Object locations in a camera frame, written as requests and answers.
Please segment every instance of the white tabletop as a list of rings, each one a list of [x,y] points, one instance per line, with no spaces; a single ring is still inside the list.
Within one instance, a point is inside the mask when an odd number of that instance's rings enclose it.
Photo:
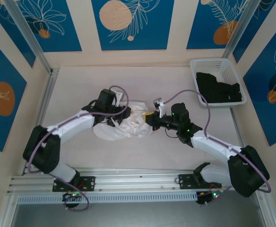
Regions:
[[[153,100],[171,98],[183,89],[195,89],[189,67],[61,67],[50,99],[43,126],[59,123],[74,114],[100,91],[119,85],[129,94],[130,101],[145,102],[154,110]],[[171,101],[184,102],[193,123],[204,127],[207,109],[200,108],[197,95],[183,93]],[[208,133],[239,145],[233,119],[228,108],[211,109]],[[134,168],[134,169],[194,169],[203,162],[218,163],[204,151],[171,139],[161,128],[140,139],[106,141],[86,130],[67,141],[60,158],[72,167]]]

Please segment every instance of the white plastic basket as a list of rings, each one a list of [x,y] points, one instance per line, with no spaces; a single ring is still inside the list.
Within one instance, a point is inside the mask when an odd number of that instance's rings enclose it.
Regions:
[[[190,68],[194,78],[196,90],[199,92],[199,87],[197,83],[197,72],[210,73],[217,78],[218,82],[223,82],[226,84],[233,85],[238,83],[240,85],[240,92],[242,95],[241,102],[233,103],[209,103],[210,107],[232,107],[235,105],[241,105],[247,102],[247,97],[244,92],[242,83],[239,76],[228,58],[201,58],[194,59],[190,61]],[[198,96],[198,99],[202,106],[206,106],[202,98]]]

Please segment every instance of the yellow part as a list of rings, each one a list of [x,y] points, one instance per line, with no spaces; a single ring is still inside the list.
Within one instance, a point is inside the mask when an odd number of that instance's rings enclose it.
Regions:
[[[151,115],[151,114],[153,114],[153,113],[154,113],[154,111],[144,113],[144,114],[142,115],[142,118],[143,118],[144,122],[146,121],[146,116]]]

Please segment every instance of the white cloth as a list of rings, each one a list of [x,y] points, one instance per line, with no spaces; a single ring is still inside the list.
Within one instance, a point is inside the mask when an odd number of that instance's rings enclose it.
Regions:
[[[105,123],[97,124],[93,127],[93,133],[101,139],[110,141],[150,135],[153,132],[152,126],[146,124],[142,117],[145,112],[148,112],[147,105],[140,102],[129,102],[129,107],[131,108],[130,116],[122,120],[120,125],[114,120],[115,127]]]

